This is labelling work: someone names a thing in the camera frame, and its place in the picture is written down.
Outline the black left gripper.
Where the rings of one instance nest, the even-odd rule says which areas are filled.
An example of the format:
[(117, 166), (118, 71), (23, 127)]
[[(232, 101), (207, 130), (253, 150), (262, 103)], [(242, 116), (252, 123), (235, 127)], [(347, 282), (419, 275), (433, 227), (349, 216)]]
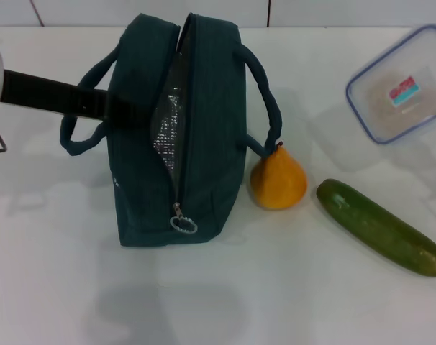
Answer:
[(150, 124), (151, 110), (120, 98), (113, 93), (85, 90), (55, 80), (39, 78), (11, 70), (4, 71), (1, 101), (27, 108), (106, 120), (118, 128), (143, 128)]

